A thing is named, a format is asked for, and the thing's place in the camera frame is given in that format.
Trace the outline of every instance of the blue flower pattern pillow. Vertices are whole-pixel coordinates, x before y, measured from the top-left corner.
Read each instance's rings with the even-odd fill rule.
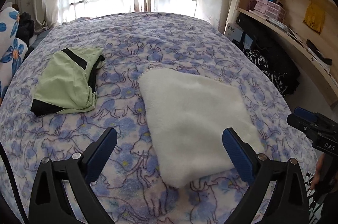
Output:
[[[13,7],[7,7],[0,12],[0,57],[13,43],[19,27],[20,14]]]
[[[14,38],[12,45],[0,59],[0,105],[11,80],[20,67],[28,48],[20,39]]]

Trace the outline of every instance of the screw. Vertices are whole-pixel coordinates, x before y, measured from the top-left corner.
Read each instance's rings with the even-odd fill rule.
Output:
[[[44,158],[42,158],[41,163],[42,164],[46,164],[46,163],[48,163],[48,161],[49,161],[49,158],[48,157],[44,157]]]
[[[81,157],[81,155],[82,155],[81,153],[74,153],[72,155],[72,158],[76,160],[76,159],[79,159]]]
[[[261,161],[265,161],[266,159],[268,159],[268,157],[264,153],[260,153],[258,154],[258,159]]]
[[[298,164],[298,161],[297,161],[296,158],[291,158],[290,162],[291,162],[292,165],[297,165]]]

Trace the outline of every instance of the white towel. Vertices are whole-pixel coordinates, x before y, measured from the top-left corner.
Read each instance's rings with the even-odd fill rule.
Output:
[[[168,185],[179,188],[232,169],[222,144],[228,127],[255,152],[264,151],[237,88],[166,68],[147,70],[139,86],[159,170]]]

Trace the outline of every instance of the pink storage box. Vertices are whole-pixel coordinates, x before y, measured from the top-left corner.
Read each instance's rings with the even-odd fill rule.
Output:
[[[269,19],[269,18],[271,18],[271,17],[269,17],[269,16],[267,16],[267,15],[264,15],[264,18]],[[275,20],[277,20],[277,21],[279,21],[279,22],[281,22],[281,23],[284,23],[284,20],[281,19],[281,18],[277,18],[277,19],[275,19]]]
[[[273,3],[272,1],[268,2],[268,6],[274,8],[275,10],[277,10],[278,12],[282,13],[283,15],[285,15],[285,10],[278,4]]]
[[[258,16],[264,17],[264,14],[262,12],[259,12],[257,10],[253,10],[253,12]]]
[[[265,9],[265,10],[266,10],[266,8],[268,7],[267,5],[265,5],[265,4],[263,4],[263,3],[260,3],[259,1],[256,2],[256,6],[259,6],[259,7],[263,8],[263,9]]]
[[[271,6],[266,6],[266,11],[269,11],[277,16],[279,16],[280,18],[284,18],[284,14],[280,11],[278,11],[277,9],[271,7]]]
[[[265,4],[265,5],[267,5],[268,4],[268,0],[257,0],[257,1],[259,1],[260,3],[263,3],[263,4]]]
[[[257,10],[257,11],[259,11],[259,12],[261,12],[261,13],[265,13],[265,9],[263,8],[263,7],[259,7],[259,6],[257,6],[257,5],[255,5],[255,8],[254,8],[254,10]]]
[[[278,20],[278,21],[280,21],[280,22],[283,22],[283,21],[284,21],[283,17],[280,17],[280,16],[278,16],[278,15],[275,15],[275,14],[269,12],[269,11],[266,11],[266,12],[265,12],[264,17],[265,17],[265,16],[266,16],[266,17],[273,18],[273,19]]]

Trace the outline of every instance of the bed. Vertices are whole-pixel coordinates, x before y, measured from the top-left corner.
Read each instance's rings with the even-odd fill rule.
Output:
[[[38,77],[54,52],[70,46],[104,48],[96,107],[86,113],[35,117],[30,107]],[[304,176],[314,171],[315,152],[304,134],[288,126],[290,110],[285,100],[209,23],[168,13],[117,14],[53,28],[23,62],[4,97],[0,141],[26,212],[41,159],[69,158],[111,126],[118,132],[118,144],[92,188],[115,222],[224,223],[247,189],[235,169],[180,189],[161,179],[138,90],[138,77],[153,67],[199,74],[238,87],[267,156],[280,161],[295,157]],[[3,196],[19,215],[3,165],[0,179]],[[255,222],[263,216],[272,189],[271,183]],[[84,221],[68,192],[77,218]]]

